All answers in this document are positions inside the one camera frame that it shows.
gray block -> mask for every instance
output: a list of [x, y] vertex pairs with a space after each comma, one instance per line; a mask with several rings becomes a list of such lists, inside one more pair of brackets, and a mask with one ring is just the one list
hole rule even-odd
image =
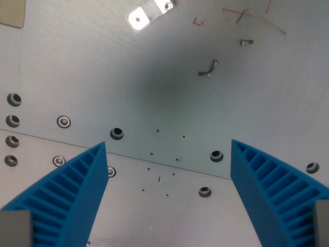
[[329, 246], [329, 200], [315, 201], [313, 212], [316, 247]]
[[5, 247], [33, 247], [31, 212], [0, 211], [0, 240]]

screw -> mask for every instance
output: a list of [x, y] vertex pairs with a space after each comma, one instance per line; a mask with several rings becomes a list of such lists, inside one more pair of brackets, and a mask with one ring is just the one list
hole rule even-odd
[[253, 40], [240, 40], [240, 45], [252, 45], [253, 44]]

small bolt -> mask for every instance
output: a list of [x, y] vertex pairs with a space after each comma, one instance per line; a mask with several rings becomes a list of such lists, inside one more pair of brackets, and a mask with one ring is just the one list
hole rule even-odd
[[207, 76], [207, 77], [210, 77], [211, 74], [214, 72], [215, 68], [219, 65], [219, 62], [217, 60], [213, 60], [212, 61], [212, 65], [209, 69], [208, 72], [199, 72], [199, 76]]
[[253, 40], [240, 40], [240, 45], [252, 45], [253, 44]]

blue 3d-printed part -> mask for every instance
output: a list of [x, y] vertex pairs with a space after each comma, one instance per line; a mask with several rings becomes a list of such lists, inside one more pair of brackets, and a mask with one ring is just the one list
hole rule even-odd
[[24, 190], [1, 210], [30, 210], [34, 247], [86, 247], [108, 182], [105, 143]]
[[329, 198], [326, 186], [237, 140], [231, 177], [263, 247], [314, 246], [313, 208]]

metal sheet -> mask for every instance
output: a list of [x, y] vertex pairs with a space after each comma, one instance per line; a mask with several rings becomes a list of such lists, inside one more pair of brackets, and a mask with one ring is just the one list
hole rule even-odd
[[[139, 4], [30, 0], [24, 29], [0, 39], [11, 58], [0, 68], [11, 71], [0, 80], [0, 128], [16, 114], [20, 133], [83, 147], [104, 140], [108, 152], [226, 178], [232, 138], [295, 164], [328, 159], [328, 1], [272, 3], [266, 17], [286, 37], [223, 10], [265, 15], [267, 2], [177, 0], [135, 33], [126, 16]], [[240, 47], [241, 38], [254, 44]], [[211, 78], [198, 77], [212, 59]], [[13, 92], [23, 100], [15, 109], [5, 103]], [[69, 129], [56, 125], [60, 115]], [[115, 127], [120, 141], [109, 136]]]
[[[10, 148], [5, 138], [12, 134], [0, 131], [0, 158], [18, 160], [16, 167], [0, 164], [0, 207], [56, 169], [54, 156], [69, 160], [85, 150], [21, 134], [14, 134], [20, 145]], [[90, 246], [261, 246], [231, 180], [115, 154], [107, 160], [117, 175], [108, 182]], [[204, 186], [212, 190], [208, 198], [198, 195]]]

